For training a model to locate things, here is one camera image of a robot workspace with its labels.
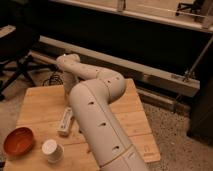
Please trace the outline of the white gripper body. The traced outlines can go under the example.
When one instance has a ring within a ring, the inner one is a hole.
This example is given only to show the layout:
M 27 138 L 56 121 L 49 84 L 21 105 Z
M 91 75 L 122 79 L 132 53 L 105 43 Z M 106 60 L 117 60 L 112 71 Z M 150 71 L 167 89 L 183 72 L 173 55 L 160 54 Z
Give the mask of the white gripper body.
M 69 72 L 63 72 L 64 98 L 66 101 L 69 101 L 69 93 L 78 82 L 77 76 Z

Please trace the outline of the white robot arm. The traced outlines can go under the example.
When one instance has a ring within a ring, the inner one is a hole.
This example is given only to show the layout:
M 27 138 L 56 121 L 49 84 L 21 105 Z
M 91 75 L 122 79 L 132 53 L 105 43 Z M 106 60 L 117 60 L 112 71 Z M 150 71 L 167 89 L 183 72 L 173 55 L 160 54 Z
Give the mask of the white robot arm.
M 56 59 L 74 117 L 100 171 L 149 171 L 110 104 L 126 90 L 124 77 L 105 67 L 84 64 L 77 54 Z

